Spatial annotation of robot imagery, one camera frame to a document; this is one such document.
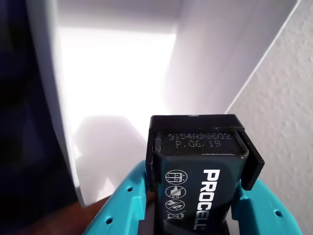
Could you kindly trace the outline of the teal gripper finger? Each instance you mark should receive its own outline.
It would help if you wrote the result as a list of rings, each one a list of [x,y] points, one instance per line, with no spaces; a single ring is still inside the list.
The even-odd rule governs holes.
[[[302,234],[293,215],[261,180],[252,190],[244,190],[238,183],[231,213],[241,235]]]
[[[136,235],[145,219],[145,161],[138,163],[84,231],[85,235]]]

